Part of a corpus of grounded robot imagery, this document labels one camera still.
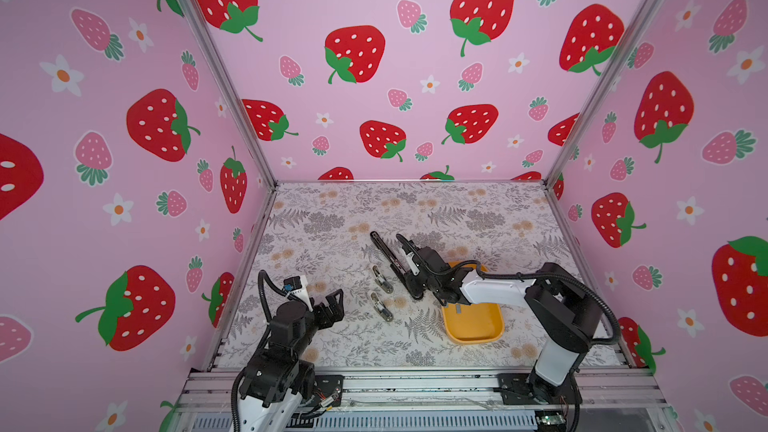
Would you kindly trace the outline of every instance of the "pink wallpaper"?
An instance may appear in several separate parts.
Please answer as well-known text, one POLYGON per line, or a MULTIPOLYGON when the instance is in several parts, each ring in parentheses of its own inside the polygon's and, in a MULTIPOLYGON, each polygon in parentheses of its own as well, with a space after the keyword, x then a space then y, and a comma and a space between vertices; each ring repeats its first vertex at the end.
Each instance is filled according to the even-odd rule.
POLYGON ((691 432, 768 430, 768 0, 666 0, 560 205, 691 432))
POLYGON ((640 0, 198 0, 279 180, 546 175, 640 0))
POLYGON ((204 366, 266 194, 178 13, 0 0, 4 430, 162 432, 204 366))

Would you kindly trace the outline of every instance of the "pink wall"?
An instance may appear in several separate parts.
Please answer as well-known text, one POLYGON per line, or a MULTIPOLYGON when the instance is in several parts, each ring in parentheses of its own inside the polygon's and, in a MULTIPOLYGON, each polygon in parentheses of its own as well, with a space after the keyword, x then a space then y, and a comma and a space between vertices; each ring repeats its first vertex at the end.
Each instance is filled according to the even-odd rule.
POLYGON ((565 170, 561 207, 689 432, 768 429, 766 30, 768 0, 667 0, 565 170), (646 228, 629 229, 627 204, 646 228))
POLYGON ((0 428, 158 430, 170 411, 161 403, 175 402, 189 369, 204 366, 214 327, 201 294, 236 271, 234 230, 247 244, 265 189, 231 116, 217 113, 220 93, 186 20, 166 0, 161 12, 157 0, 1 1, 0 428), (101 19, 78 11, 73 23, 73 8, 101 19), (196 62, 184 67, 189 81, 186 50, 196 62), (158 89, 167 92, 140 102, 158 89), (176 100, 200 130, 187 154, 176 100), (237 213, 220 187, 231 146, 247 179, 236 184, 239 197, 246 180, 237 213), (186 208, 171 193, 168 215, 159 213, 163 191, 186 208), (203 238, 201 221, 210 225, 203 238), (199 278, 190 293, 196 256, 202 273, 190 274, 199 278), (187 340, 194 346, 181 353, 187 340))
POLYGON ((584 54, 582 46, 602 51, 615 45, 623 29, 619 22, 629 22, 640 0, 542 0, 548 6, 539 0, 198 1, 238 93, 251 101, 254 115, 265 113, 253 118, 276 177, 315 180, 336 167, 349 169, 354 178, 420 178, 446 166, 458 179, 546 175, 560 152, 550 136, 557 141, 561 122, 572 125, 568 118, 579 112, 597 79, 591 69, 567 70, 584 54), (234 11, 227 9, 231 2, 234 11), (463 21, 474 16, 483 25, 473 32, 463 21), (458 19, 456 31, 451 18, 458 19), (577 43, 570 42, 574 35, 577 43), (362 42, 368 37, 371 42, 362 42), (481 44, 467 43, 464 57, 463 37, 481 44), (349 59, 339 62, 335 54, 349 59), (356 83, 348 82, 351 76, 356 83), (429 89, 430 82, 439 85, 429 89), (539 97, 546 103, 531 106, 539 97), (466 143, 455 142, 447 119, 461 125, 473 110, 479 124, 473 127, 476 121, 470 120, 470 130, 454 131, 466 143), (489 118, 490 125, 482 127, 489 118), (276 122, 271 129, 270 119, 276 122), (363 124, 374 147, 361 139, 363 124), (392 158, 379 158, 388 152, 384 142, 394 146, 392 158), (427 142, 432 146, 420 147, 427 142), (419 161, 417 153, 427 160, 419 161), (526 158, 532 159, 529 168, 523 166, 526 158))

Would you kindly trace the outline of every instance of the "small metal part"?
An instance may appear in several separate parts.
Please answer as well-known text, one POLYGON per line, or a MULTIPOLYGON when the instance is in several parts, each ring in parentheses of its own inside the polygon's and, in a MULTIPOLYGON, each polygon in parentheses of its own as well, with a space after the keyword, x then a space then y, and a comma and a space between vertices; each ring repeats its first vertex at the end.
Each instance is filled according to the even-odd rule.
POLYGON ((373 270, 373 279, 376 281, 376 284, 381 287, 384 292, 391 294, 394 292, 395 288, 392 286, 392 284, 389 283, 389 281, 384 277, 384 275, 379 271, 379 266, 374 265, 372 267, 373 270))

